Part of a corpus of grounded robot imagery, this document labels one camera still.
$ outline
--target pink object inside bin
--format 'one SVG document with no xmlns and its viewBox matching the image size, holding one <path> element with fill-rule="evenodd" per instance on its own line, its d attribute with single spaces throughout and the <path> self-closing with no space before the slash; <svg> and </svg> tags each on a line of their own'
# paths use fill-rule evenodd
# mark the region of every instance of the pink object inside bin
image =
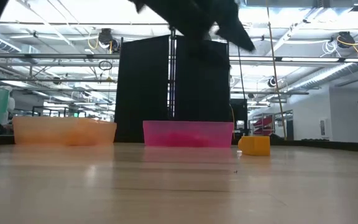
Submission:
<svg viewBox="0 0 358 224">
<path fill-rule="evenodd" d="M 143 121 L 146 146 L 230 147 L 231 122 Z"/>
</svg>

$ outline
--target yellow block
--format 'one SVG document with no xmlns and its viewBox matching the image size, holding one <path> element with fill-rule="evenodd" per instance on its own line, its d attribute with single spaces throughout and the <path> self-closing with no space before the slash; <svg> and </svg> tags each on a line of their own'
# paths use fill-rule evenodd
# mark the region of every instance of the yellow block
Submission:
<svg viewBox="0 0 358 224">
<path fill-rule="evenodd" d="M 270 138 L 267 136 L 243 136 L 239 149 L 250 156 L 270 156 Z"/>
</svg>

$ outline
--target floor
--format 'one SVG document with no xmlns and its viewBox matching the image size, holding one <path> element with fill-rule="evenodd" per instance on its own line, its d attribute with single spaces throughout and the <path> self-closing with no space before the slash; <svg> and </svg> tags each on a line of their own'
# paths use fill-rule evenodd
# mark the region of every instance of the floor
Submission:
<svg viewBox="0 0 358 224">
<path fill-rule="evenodd" d="M 0 223 L 358 224 L 358 152 L 2 146 Z"/>
</svg>

